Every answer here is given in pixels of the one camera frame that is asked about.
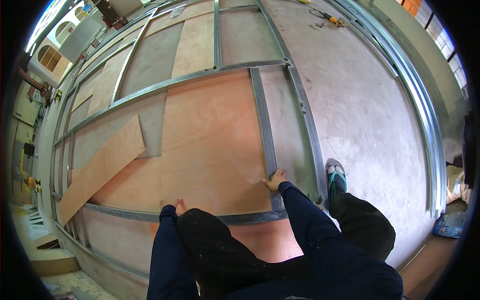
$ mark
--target navy blue sleeve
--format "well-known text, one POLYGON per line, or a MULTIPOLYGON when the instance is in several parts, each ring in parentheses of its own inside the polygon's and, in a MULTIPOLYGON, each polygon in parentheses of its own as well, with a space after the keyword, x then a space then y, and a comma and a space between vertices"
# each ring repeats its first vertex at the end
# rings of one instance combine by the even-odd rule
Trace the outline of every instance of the navy blue sleeve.
POLYGON ((278 186, 297 243, 317 280, 336 299, 401 299, 394 268, 345 239, 333 221, 292 183, 278 186))
POLYGON ((200 299, 188 255, 176 229, 177 215, 172 205, 160 213, 160 225, 153 241, 147 300, 200 299))

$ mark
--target power cord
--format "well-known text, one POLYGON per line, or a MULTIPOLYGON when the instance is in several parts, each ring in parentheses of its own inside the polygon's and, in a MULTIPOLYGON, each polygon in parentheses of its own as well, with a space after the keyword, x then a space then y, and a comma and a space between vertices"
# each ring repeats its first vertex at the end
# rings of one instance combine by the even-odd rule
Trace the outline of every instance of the power cord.
POLYGON ((288 1, 288 2, 292 2, 292 3, 295 3, 295 4, 298 4, 298 5, 306 6, 306 7, 310 8, 310 10, 309 10, 308 12, 311 13, 312 15, 317 16, 317 17, 322 18, 322 19, 326 19, 326 18, 324 17, 324 13, 323 13, 323 12, 319 11, 319 10, 316 9, 316 8, 313 8, 312 6, 310 6, 310 5, 308 5, 308 4, 303 4, 303 3, 297 2, 297 1, 295 1, 295 0, 293 0, 293 1, 292 1, 292 0, 287 0, 287 1, 288 1))

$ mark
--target metal track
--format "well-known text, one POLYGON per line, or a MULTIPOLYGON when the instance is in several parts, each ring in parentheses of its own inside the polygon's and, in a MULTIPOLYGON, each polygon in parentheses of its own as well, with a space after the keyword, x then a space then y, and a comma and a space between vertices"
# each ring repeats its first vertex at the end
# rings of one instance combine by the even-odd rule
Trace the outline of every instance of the metal track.
POLYGON ((363 7, 352 0, 329 0, 351 20, 374 36, 398 70, 398 75, 414 108, 425 149, 427 198, 430 217, 439 218, 446 207, 446 169, 440 126, 432 100, 413 63, 392 35, 363 7))

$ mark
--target black pants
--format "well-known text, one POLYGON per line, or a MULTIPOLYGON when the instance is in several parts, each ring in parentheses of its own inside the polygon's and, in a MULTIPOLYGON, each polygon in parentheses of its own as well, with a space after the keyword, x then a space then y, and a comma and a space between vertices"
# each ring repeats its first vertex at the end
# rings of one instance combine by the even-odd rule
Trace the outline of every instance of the black pants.
MULTIPOLYGON (((347 240, 370 255, 385 260, 393 249, 395 230, 370 203, 340 193, 330 202, 330 214, 347 240)), ((200 209, 181 215, 177 232, 190 255, 193 276, 204 299, 221 299, 237 289, 270 280, 313 278, 304 256, 266 263, 233 238, 219 219, 200 209)))

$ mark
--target window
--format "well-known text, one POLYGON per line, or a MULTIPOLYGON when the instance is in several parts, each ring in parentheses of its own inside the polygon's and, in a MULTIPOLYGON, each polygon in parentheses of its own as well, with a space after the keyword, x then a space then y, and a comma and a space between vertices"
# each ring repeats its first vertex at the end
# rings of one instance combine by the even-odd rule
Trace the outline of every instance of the window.
POLYGON ((462 64, 455 52, 455 47, 448 36, 447 31, 442 26, 437 16, 433 13, 430 6, 422 0, 396 0, 402 5, 427 31, 435 44, 440 49, 445 59, 448 61, 456 81, 462 90, 463 97, 468 98, 467 80, 462 64))

